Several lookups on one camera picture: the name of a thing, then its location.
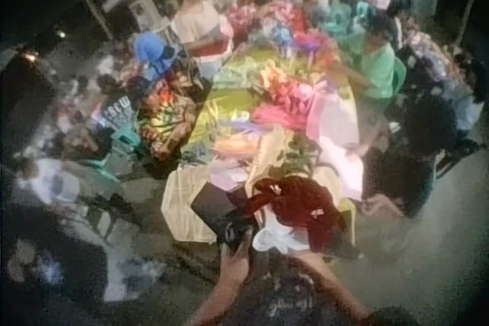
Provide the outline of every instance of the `crowd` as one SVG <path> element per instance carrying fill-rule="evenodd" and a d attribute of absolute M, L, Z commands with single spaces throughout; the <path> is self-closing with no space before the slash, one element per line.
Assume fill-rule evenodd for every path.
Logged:
<path fill-rule="evenodd" d="M 277 21 L 275 1 L 301 8 L 306 15 L 304 29 L 325 30 L 332 22 L 334 7 L 329 0 L 237 0 L 238 7 L 255 7 L 249 32 L 267 28 L 270 19 Z M 359 108 L 359 114 L 374 112 L 362 142 L 348 147 L 349 154 L 364 161 L 364 191 L 357 203 L 363 215 L 417 216 L 435 185 L 436 165 L 463 145 L 487 100 L 485 65 L 462 51 L 453 56 L 457 73 L 441 81 L 439 91 L 419 90 L 395 117 L 389 115 L 385 106 L 402 87 L 397 81 L 399 52 L 419 29 L 413 7 L 413 0 L 390 0 L 385 11 L 369 8 L 357 32 L 337 39 L 340 60 L 327 66 L 347 76 L 355 98 L 368 106 L 368 110 Z M 141 32 L 127 43 L 116 44 L 93 79 L 73 78 L 70 90 L 52 109 L 57 133 L 49 157 L 25 157 L 19 164 L 22 186 L 44 204 L 81 200 L 95 205 L 99 188 L 80 175 L 81 160 L 103 162 L 114 134 L 138 119 L 147 126 L 140 138 L 161 161 L 191 132 L 198 103 L 237 45 L 228 19 L 207 0 L 180 0 L 180 9 L 168 8 L 166 16 L 168 27 L 156 35 L 138 10 Z M 169 113 L 172 118 L 152 122 Z M 380 139 L 387 139 L 387 149 L 378 148 Z M 100 190 L 110 182 L 115 187 L 110 195 L 120 194 L 118 180 L 102 169 L 99 172 L 103 173 Z M 120 202 L 109 199 L 107 203 L 131 211 Z M 370 313 L 316 253 L 295 254 L 294 265 L 277 279 L 260 279 L 252 290 L 238 294 L 248 275 L 249 245 L 247 237 L 235 254 L 222 251 L 221 278 L 191 324 L 208 324 L 217 318 L 221 324 L 342 324 L 344 319 L 354 324 L 416 324 L 399 309 Z"/>

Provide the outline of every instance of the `plastic chair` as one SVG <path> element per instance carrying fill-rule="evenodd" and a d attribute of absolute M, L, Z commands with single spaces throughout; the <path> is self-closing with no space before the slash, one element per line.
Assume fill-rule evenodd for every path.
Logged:
<path fill-rule="evenodd" d="M 392 96 L 394 97 L 399 93 L 406 81 L 406 66 L 398 57 L 394 60 L 394 78 L 392 81 Z"/>
<path fill-rule="evenodd" d="M 367 17 L 368 14 L 368 5 L 367 2 L 358 2 L 357 3 L 357 14 L 356 16 L 359 18 Z"/>
<path fill-rule="evenodd" d="M 105 165 L 107 164 L 107 161 L 108 161 L 110 155 L 111 155 L 110 153 L 107 154 L 103 160 L 78 160 L 77 163 L 81 164 L 82 166 L 92 167 L 94 170 L 96 170 L 102 176 L 104 176 L 108 179 L 111 179 L 114 182 L 120 182 L 117 177 L 112 175 L 105 168 Z"/>
<path fill-rule="evenodd" d="M 319 29 L 325 31 L 334 39 L 347 35 L 350 24 L 351 7 L 347 4 L 338 4 L 331 8 L 329 12 L 329 21 L 320 24 Z"/>

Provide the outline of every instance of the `red fabric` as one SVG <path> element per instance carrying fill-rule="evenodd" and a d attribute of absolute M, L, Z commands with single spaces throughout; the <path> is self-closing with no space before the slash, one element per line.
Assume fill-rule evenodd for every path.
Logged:
<path fill-rule="evenodd" d="M 192 50 L 195 57 L 221 55 L 228 49 L 229 40 L 219 40 L 210 45 Z"/>
<path fill-rule="evenodd" d="M 247 214 L 252 215 L 270 204 L 281 224 L 307 229 L 309 245 L 314 252 L 325 249 L 334 228 L 344 230 L 346 227 L 333 205 L 331 194 L 316 181 L 299 176 L 280 180 L 266 178 L 257 181 L 254 188 L 261 193 L 249 198 Z"/>

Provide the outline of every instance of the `woman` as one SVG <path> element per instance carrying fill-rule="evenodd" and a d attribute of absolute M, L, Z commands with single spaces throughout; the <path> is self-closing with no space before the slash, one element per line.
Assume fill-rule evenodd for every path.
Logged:
<path fill-rule="evenodd" d="M 176 30 L 196 58 L 202 77 L 211 80 L 231 54 L 232 42 L 221 30 L 221 18 L 206 0 L 183 0 L 175 16 Z"/>
<path fill-rule="evenodd" d="M 390 98 L 393 93 L 393 23 L 378 11 L 372 15 L 365 32 L 352 34 L 340 43 L 348 65 L 334 63 L 333 71 L 343 73 L 362 95 L 373 99 Z"/>
<path fill-rule="evenodd" d="M 140 69 L 147 65 L 144 78 L 152 82 L 161 78 L 172 66 L 176 57 L 175 49 L 152 32 L 144 32 L 136 36 L 134 55 L 141 64 Z"/>
<path fill-rule="evenodd" d="M 396 32 L 393 36 L 392 47 L 395 51 L 403 47 L 403 25 L 410 19 L 413 0 L 390 0 L 386 14 L 396 23 Z"/>

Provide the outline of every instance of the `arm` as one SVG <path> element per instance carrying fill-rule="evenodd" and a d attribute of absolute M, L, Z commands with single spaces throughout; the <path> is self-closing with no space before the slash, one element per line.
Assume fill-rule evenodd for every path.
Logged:
<path fill-rule="evenodd" d="M 223 245 L 219 281 L 211 295 L 187 323 L 188 326 L 215 324 L 232 306 L 250 269 L 248 249 L 251 244 L 251 234 L 251 231 L 246 233 L 243 243 L 234 255 L 231 255 L 229 248 Z"/>
<path fill-rule="evenodd" d="M 354 321 L 362 321 L 369 315 L 367 308 L 358 301 L 328 268 L 321 255 L 311 251 L 300 251 L 293 254 L 303 265 L 319 277 L 321 288 L 335 298 L 341 308 Z"/>

